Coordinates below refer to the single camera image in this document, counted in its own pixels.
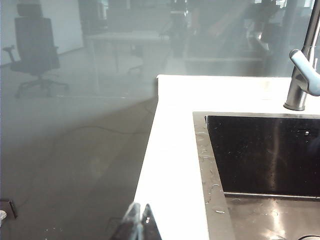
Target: sink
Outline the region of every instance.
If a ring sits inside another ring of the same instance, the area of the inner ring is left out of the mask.
[[[319,115],[194,112],[193,120],[210,239],[319,239]]]
[[[224,193],[320,196],[320,119],[209,115]]]

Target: chair base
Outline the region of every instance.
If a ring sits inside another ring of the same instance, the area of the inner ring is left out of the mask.
[[[41,76],[38,76],[37,80],[23,82],[19,85],[18,91],[15,94],[15,97],[20,98],[23,91],[30,89],[34,86],[40,86],[42,90],[46,90],[46,96],[51,97],[51,86],[64,86],[65,91],[69,91],[69,85],[67,83],[53,81],[51,79],[43,79]]]

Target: floor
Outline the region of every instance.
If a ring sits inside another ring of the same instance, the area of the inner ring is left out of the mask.
[[[15,98],[34,78],[1,68],[1,198],[18,214],[1,239],[106,240],[133,201],[156,81],[127,73],[140,60],[126,48],[116,72],[108,50],[97,53],[99,92],[86,48],[60,55],[61,68],[45,76],[70,86],[52,97],[33,87]]]

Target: desk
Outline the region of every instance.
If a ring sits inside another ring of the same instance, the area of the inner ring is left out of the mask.
[[[95,42],[103,41],[111,43],[114,47],[114,59],[116,71],[119,71],[119,58],[117,44],[141,45],[143,48],[143,73],[144,77],[156,77],[159,71],[159,65],[166,55],[166,51],[161,51],[162,54],[156,54],[156,48],[160,45],[169,45],[170,39],[168,36],[160,36],[156,31],[131,31],[131,32],[106,32],[86,37],[88,50],[93,62],[96,93],[99,93],[99,70],[96,62]]]

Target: faucet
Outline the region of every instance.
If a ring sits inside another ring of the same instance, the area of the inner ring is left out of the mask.
[[[289,57],[294,64],[285,108],[305,110],[307,94],[320,96],[320,74],[315,70],[315,48],[320,31],[320,0],[315,0],[302,50],[294,49]]]

